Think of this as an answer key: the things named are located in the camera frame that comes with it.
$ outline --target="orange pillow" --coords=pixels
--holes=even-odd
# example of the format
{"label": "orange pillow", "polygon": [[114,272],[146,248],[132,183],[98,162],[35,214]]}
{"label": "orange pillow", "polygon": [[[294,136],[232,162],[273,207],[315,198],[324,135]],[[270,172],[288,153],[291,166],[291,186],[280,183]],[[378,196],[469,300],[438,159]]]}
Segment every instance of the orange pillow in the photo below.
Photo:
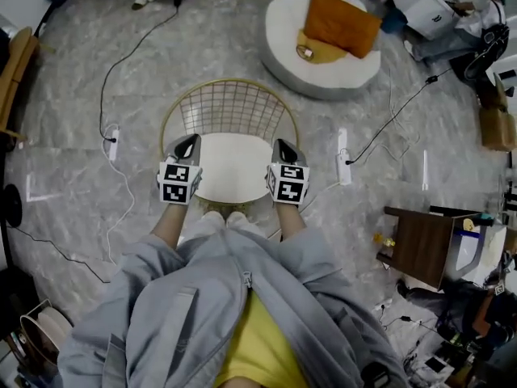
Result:
{"label": "orange pillow", "polygon": [[304,33],[363,58],[372,50],[380,23],[343,0],[311,0]]}

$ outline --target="tile floor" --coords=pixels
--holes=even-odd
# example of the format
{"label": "tile floor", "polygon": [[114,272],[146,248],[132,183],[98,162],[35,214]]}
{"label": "tile floor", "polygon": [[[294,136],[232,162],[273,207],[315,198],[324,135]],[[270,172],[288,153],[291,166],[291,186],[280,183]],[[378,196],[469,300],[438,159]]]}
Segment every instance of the tile floor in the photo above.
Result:
{"label": "tile floor", "polygon": [[[10,154],[6,182],[23,197],[21,228],[52,239],[64,252],[87,261],[105,280],[116,270],[107,257],[106,231],[130,205],[122,178],[101,152],[99,94],[112,63],[128,53],[149,28],[173,12],[172,0],[131,11],[133,0],[69,0],[57,10],[41,41],[37,75],[22,108],[22,131],[29,136]],[[337,180],[338,129],[346,127],[352,156],[431,74],[404,50],[399,36],[380,34],[381,70],[349,100],[322,102],[291,92],[259,60],[255,33],[270,0],[183,0],[177,19],[160,27],[107,80],[104,126],[118,123],[121,141],[116,165],[128,176],[136,205],[111,234],[112,256],[147,234],[163,205],[154,187],[158,130],[167,108],[186,89],[223,77],[249,78],[277,91],[294,111],[301,145],[311,167],[309,200]],[[375,0],[365,0],[369,7]],[[445,70],[437,65],[434,73]],[[323,192],[304,211],[320,226],[343,270],[371,308],[393,297],[388,323],[402,312],[430,320],[427,312],[394,296],[399,273],[376,261],[376,232],[390,234],[394,220],[385,205],[425,210],[429,204],[483,209],[497,195],[506,156],[481,147],[475,94],[453,73],[424,90],[377,139],[380,146],[352,168],[353,184]],[[429,159],[429,190],[422,190],[422,156]],[[202,212],[192,205],[187,224]],[[250,218],[272,234],[278,222],[269,199],[250,209]],[[10,230],[16,262],[72,320],[91,309],[105,289],[80,265],[65,261],[49,245]],[[388,329],[402,356],[425,329],[396,321]]]}

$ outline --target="round white sofa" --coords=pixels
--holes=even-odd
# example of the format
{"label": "round white sofa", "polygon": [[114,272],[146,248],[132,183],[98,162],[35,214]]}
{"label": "round white sofa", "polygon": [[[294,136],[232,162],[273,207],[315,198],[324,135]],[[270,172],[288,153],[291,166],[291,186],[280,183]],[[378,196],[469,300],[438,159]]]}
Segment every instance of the round white sofa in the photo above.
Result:
{"label": "round white sofa", "polygon": [[[360,0],[344,0],[366,11]],[[359,59],[351,53],[332,63],[315,65],[296,53],[298,31],[304,28],[310,0],[273,0],[259,32],[264,65],[293,91],[316,99],[346,99],[379,71],[380,51]]]}

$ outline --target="white seat cushion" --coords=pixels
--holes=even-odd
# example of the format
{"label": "white seat cushion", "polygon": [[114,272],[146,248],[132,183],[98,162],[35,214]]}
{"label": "white seat cushion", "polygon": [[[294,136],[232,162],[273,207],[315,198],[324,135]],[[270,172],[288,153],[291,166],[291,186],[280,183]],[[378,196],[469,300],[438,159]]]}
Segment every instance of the white seat cushion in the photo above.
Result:
{"label": "white seat cushion", "polygon": [[[343,0],[366,11],[360,0]],[[266,38],[275,59],[302,81],[323,88],[358,88],[376,75],[380,52],[364,59],[348,53],[332,63],[314,65],[296,53],[298,31],[305,26],[310,0],[273,0],[266,13]]]}

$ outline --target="gray jacket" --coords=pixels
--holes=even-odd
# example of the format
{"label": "gray jacket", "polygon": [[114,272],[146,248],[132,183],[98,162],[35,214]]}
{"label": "gray jacket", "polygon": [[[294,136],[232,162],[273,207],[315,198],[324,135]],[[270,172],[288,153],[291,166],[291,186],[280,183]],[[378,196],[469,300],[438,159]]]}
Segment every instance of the gray jacket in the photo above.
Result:
{"label": "gray jacket", "polygon": [[58,358],[65,387],[211,387],[251,287],[284,333],[309,386],[360,387],[385,367],[406,376],[378,321],[352,295],[319,230],[282,243],[241,230],[172,251],[131,245],[100,305]]}

